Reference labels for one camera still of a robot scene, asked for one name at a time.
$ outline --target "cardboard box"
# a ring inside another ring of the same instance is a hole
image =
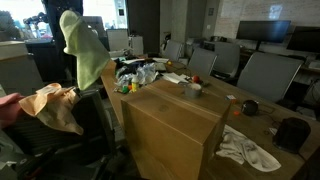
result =
[[[220,143],[228,101],[183,91],[159,80],[122,98],[125,136],[143,178],[199,179]]]

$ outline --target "window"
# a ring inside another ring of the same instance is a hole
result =
[[[127,29],[125,0],[83,0],[84,16],[101,16],[105,29]]]
[[[37,24],[38,30],[34,24],[30,24],[32,34],[27,35],[24,19],[38,16],[40,12],[45,13],[41,0],[0,0],[0,10],[9,11],[16,28],[24,34],[22,38],[52,38],[48,23],[40,22]]]

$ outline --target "bottle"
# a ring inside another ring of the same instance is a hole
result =
[[[136,92],[139,89],[139,79],[137,75],[132,76],[131,84],[132,84],[132,92]]]

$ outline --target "towel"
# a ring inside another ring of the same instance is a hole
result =
[[[78,86],[80,90],[84,90],[100,77],[110,55],[81,16],[75,12],[63,12],[60,27],[66,40],[64,52],[77,57]]]
[[[19,103],[27,114],[37,117],[48,127],[82,135],[83,129],[71,113],[73,106],[79,101],[73,89],[74,87],[61,88],[60,84],[52,83]]]
[[[0,98],[0,127],[5,128],[13,124],[23,113],[19,100],[23,99],[19,93],[9,94]]]
[[[246,160],[252,167],[263,172],[274,171],[281,167],[271,154],[230,126],[225,125],[222,136],[223,141],[220,150],[216,152],[217,155],[229,157],[240,164]]]

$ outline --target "green cloth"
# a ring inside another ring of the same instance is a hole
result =
[[[64,52],[77,57],[78,86],[84,90],[100,77],[110,55],[75,12],[65,11],[60,18],[60,27],[66,40]]]

